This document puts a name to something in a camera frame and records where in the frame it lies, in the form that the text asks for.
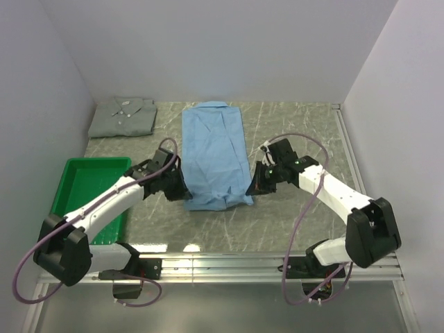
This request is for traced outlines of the light blue long sleeve shirt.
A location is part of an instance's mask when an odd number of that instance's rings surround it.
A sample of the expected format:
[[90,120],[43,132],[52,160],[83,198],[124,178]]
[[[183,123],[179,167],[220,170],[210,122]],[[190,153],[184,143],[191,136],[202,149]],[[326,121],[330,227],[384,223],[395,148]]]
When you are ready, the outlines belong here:
[[241,111],[222,101],[182,112],[182,171],[192,199],[187,211],[223,211],[253,199]]

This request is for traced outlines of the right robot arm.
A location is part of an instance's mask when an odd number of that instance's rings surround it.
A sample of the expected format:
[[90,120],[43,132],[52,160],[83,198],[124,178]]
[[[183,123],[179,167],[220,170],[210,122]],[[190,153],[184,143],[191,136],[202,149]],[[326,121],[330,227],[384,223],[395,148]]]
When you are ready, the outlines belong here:
[[319,278],[331,265],[346,262],[368,268],[402,245],[392,205],[385,198],[372,199],[353,190],[328,173],[324,164],[298,156],[288,139],[266,141],[261,150],[264,158],[256,163],[247,195],[272,194],[286,182],[319,199],[345,223],[344,237],[306,249],[304,272]]

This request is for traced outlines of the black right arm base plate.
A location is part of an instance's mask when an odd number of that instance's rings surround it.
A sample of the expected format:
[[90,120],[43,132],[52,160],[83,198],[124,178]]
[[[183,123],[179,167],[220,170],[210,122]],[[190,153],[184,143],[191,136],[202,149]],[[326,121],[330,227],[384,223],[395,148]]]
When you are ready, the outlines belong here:
[[[319,305],[334,299],[344,291],[352,272],[352,266],[348,269],[348,273],[345,273],[345,264],[322,266],[315,263],[315,259],[310,259],[308,255],[306,257],[290,257],[285,267],[282,264],[277,269],[284,278],[282,288],[285,288],[287,280],[321,279],[321,282],[302,283],[302,291],[307,302],[317,302]],[[345,278],[336,293],[333,292],[332,280],[334,278]]]

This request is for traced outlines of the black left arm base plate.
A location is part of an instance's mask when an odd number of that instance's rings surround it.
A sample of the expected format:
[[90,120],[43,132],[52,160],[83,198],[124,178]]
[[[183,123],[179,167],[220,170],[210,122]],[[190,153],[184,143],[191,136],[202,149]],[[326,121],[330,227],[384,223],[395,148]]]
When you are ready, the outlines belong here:
[[112,295],[120,303],[124,300],[136,300],[145,285],[152,284],[157,289],[157,295],[149,304],[160,299],[162,287],[157,282],[160,279],[162,260],[160,258],[131,259],[121,270],[106,270],[99,272],[100,281],[112,281]]

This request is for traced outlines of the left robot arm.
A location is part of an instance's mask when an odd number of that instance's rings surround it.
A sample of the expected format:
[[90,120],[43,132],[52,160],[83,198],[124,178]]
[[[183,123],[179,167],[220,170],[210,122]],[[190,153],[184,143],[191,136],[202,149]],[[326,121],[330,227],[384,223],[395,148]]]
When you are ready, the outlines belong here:
[[46,217],[39,235],[42,245],[35,250],[33,261],[68,287],[94,272],[111,271],[119,278],[134,278],[141,272],[139,251],[123,242],[104,246],[90,242],[119,215],[159,191],[169,201],[191,198],[180,157],[164,148],[129,168],[84,206],[64,216]]

